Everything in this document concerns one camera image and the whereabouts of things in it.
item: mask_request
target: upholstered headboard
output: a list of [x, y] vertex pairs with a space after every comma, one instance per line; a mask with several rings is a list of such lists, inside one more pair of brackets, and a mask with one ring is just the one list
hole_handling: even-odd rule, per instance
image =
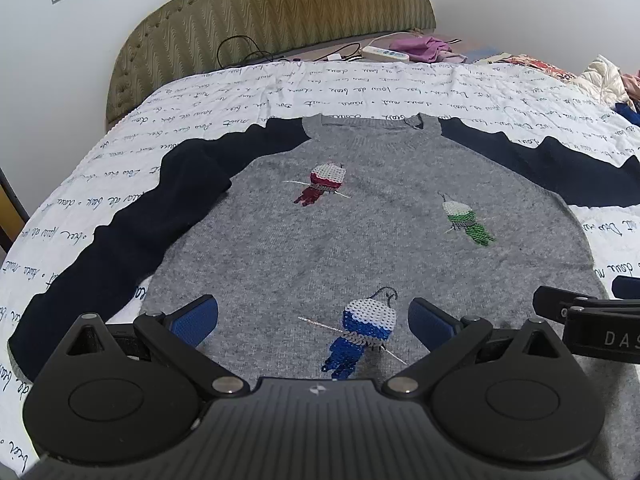
[[[429, 0], [171, 0], [147, 16], [122, 47], [111, 76], [107, 121], [122, 117], [176, 79], [219, 69], [216, 49], [246, 34], [273, 54], [307, 45], [409, 28], [435, 28]], [[223, 66], [255, 50], [220, 49]]]

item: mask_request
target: embroidered bird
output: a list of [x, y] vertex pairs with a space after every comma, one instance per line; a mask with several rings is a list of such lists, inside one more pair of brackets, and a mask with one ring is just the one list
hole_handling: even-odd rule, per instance
[[293, 202], [307, 206], [316, 203], [325, 192], [337, 192], [346, 173], [347, 170], [332, 162], [316, 166], [311, 171], [311, 184]]
[[[386, 304], [375, 297], [386, 290]], [[333, 370], [332, 379], [347, 379], [355, 370], [365, 348], [378, 348], [389, 339], [396, 326], [396, 310], [390, 306], [398, 293], [390, 286], [380, 288], [370, 298], [351, 301], [342, 311], [343, 334], [329, 350], [331, 355], [321, 367], [323, 372]]]
[[438, 193], [442, 197], [442, 208], [447, 214], [447, 218], [451, 222], [451, 226], [456, 231], [460, 229], [465, 230], [471, 239], [476, 243], [484, 247], [489, 245], [489, 242], [495, 241], [483, 225], [476, 221], [476, 213], [468, 205], [456, 202], [454, 200], [447, 200], [442, 193]]

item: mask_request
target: red sequined parrot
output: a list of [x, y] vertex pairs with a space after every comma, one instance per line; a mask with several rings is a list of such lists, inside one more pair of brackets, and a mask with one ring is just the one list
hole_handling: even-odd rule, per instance
[[325, 192], [335, 193], [342, 185], [346, 173], [344, 168], [332, 162], [316, 166], [311, 171], [310, 186], [293, 202], [302, 202], [303, 206], [307, 206], [315, 203]]

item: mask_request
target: wall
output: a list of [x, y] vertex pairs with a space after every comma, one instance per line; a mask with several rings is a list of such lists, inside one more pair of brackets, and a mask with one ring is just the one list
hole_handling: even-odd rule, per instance
[[432, 0], [438, 31], [580, 73], [598, 54], [640, 69], [640, 0]]
[[120, 47], [167, 1], [0, 0], [0, 168], [28, 213], [104, 135]]

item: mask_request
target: navy sleeve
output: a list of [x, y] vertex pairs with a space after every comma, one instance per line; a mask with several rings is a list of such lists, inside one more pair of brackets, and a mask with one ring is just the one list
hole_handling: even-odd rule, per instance
[[460, 119], [440, 120], [442, 135], [515, 171], [569, 205], [604, 207], [640, 204], [640, 162], [635, 155], [622, 167], [574, 152], [553, 137], [536, 148], [511, 142], [498, 132], [488, 134]]
[[85, 312], [103, 320], [133, 297], [164, 252], [202, 220], [231, 186], [230, 178], [259, 156], [286, 152], [308, 140], [301, 119], [269, 119], [218, 140], [189, 139], [163, 158], [158, 186], [118, 211], [107, 226], [22, 314], [9, 349], [33, 381], [66, 331]]

